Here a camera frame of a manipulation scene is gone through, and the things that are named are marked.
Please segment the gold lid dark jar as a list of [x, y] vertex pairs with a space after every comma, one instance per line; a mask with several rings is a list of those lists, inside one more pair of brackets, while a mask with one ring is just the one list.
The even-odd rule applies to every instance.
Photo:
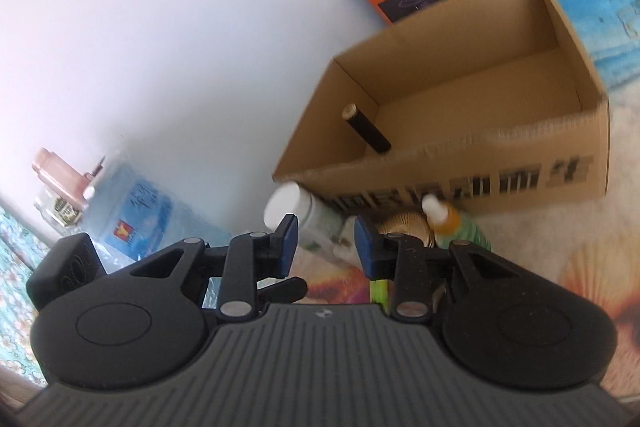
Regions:
[[421, 239], [426, 247], [434, 245], [434, 233], [423, 213], [416, 211], [396, 212], [376, 222], [381, 234], [405, 234]]

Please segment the green lip balm tube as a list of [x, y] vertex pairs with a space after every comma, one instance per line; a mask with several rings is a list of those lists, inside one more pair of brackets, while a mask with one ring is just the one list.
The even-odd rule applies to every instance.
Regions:
[[371, 281], [369, 296], [371, 303], [380, 305], [385, 312], [390, 311], [390, 296], [392, 295], [393, 282], [390, 280]]

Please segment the green dropper bottle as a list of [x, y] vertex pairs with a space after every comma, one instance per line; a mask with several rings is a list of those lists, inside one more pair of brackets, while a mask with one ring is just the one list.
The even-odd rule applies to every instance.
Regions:
[[467, 241], [491, 250], [491, 243], [480, 227], [449, 202], [427, 194], [423, 196], [421, 206], [438, 247], [448, 248], [451, 242]]

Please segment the white green pill bottle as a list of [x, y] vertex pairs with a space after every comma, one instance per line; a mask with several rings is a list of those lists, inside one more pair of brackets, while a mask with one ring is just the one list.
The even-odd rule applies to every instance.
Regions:
[[265, 226], [274, 231], [285, 215], [298, 219], [298, 245], [308, 253], [334, 262], [346, 218], [295, 182], [279, 185], [264, 210]]

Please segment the black gold cylinder tube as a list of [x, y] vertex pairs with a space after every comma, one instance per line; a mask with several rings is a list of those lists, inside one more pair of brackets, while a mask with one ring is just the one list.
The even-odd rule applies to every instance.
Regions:
[[378, 155], [386, 154], [392, 149], [390, 141], [361, 112], [356, 104], [350, 103], [346, 105], [342, 112], [342, 118]]

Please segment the white power adapter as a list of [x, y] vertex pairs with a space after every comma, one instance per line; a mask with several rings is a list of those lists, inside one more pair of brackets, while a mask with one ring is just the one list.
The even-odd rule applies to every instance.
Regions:
[[361, 263], [355, 245], [355, 221], [355, 216], [349, 216], [345, 220], [341, 235], [333, 246], [333, 252], [334, 256], [340, 259], [341, 262], [360, 269]]

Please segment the blue water jug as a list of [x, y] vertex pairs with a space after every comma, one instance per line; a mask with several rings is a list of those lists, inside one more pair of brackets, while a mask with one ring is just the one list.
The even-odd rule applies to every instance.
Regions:
[[212, 246], [231, 239], [229, 232], [142, 176], [123, 153], [107, 158], [90, 187], [92, 197], [79, 228], [91, 237], [108, 273], [189, 237]]

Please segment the large brown cardboard box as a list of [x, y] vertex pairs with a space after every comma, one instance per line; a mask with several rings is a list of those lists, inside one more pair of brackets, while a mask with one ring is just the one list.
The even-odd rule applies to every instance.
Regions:
[[608, 167], [608, 95], [559, 2], [444, 0], [332, 58], [273, 179], [348, 213], [430, 193], [485, 213], [599, 198]]

